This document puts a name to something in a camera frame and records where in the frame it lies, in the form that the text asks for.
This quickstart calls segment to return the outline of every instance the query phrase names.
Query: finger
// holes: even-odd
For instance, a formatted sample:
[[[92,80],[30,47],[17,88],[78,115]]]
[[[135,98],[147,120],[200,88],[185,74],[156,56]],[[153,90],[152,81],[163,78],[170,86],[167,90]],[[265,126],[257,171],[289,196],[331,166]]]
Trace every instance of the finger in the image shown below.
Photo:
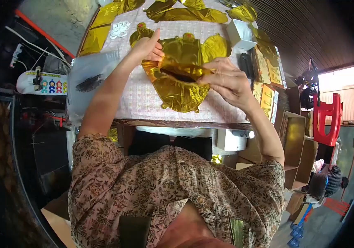
[[[226,88],[230,88],[232,90],[236,90],[239,87],[238,85],[239,79],[236,78],[234,73],[237,72],[226,71],[225,73],[205,75],[201,77],[197,83],[199,85],[202,84],[219,85]]]
[[[157,43],[155,44],[155,47],[156,47],[157,49],[160,49],[160,50],[163,48],[162,45],[160,45],[159,42],[157,42]]]
[[[239,69],[227,57],[217,57],[211,62],[205,63],[203,67],[207,69],[239,71]]]
[[[160,50],[160,49],[154,48],[154,49],[152,50],[152,52],[153,52],[154,54],[156,54],[156,55],[159,55],[160,57],[163,57],[163,56],[164,56],[164,52],[163,52],[162,50]]]
[[[163,60],[163,58],[161,56],[156,55],[156,54],[150,54],[145,59],[152,60],[152,61],[159,61],[159,62],[161,62]]]
[[[152,37],[150,38],[150,44],[155,47],[156,46],[156,43],[157,41],[159,40],[160,38],[160,29],[156,29],[154,34],[152,35]]]
[[[219,85],[211,85],[211,88],[218,92],[224,99],[232,99],[232,97],[234,97],[233,92],[228,88]]]

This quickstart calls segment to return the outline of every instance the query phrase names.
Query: white box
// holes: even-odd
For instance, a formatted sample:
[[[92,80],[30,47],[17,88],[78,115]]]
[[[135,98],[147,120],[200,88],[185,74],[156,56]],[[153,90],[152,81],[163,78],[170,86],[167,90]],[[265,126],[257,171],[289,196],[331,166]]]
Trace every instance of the white box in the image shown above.
[[[224,151],[242,151],[246,148],[246,137],[234,136],[232,129],[219,129],[217,147]]]
[[[248,51],[257,44],[257,40],[253,36],[247,22],[233,19],[228,24],[226,31],[233,48],[241,48]]]

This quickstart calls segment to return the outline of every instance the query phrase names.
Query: red plastic stool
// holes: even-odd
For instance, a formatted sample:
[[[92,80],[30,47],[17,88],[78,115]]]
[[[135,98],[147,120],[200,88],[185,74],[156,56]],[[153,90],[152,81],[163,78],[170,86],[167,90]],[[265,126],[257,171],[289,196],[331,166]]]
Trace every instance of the red plastic stool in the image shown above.
[[[330,208],[332,211],[345,216],[350,208],[350,204],[344,201],[337,201],[331,198],[326,198],[324,206]]]
[[[333,103],[326,104],[320,102],[320,107],[317,106],[317,94],[313,95],[313,140],[328,146],[335,146],[338,134],[340,133],[342,107],[340,94],[333,93]],[[331,116],[330,132],[324,132],[326,116]]]

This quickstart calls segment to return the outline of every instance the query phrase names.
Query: concrete wall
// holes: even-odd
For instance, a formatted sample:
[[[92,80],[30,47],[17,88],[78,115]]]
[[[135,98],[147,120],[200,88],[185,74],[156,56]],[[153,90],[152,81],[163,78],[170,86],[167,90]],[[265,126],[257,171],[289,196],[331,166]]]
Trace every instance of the concrete wall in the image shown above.
[[[72,54],[76,54],[95,0],[25,0],[19,10]]]

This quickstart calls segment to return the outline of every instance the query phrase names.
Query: striped shirt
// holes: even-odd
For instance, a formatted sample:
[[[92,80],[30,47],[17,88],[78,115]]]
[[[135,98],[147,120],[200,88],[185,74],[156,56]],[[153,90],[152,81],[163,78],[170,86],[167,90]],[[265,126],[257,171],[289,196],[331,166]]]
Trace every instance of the striped shirt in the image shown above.
[[[341,189],[342,173],[337,165],[333,165],[331,169],[328,169],[327,179],[328,183],[324,196],[330,197]]]

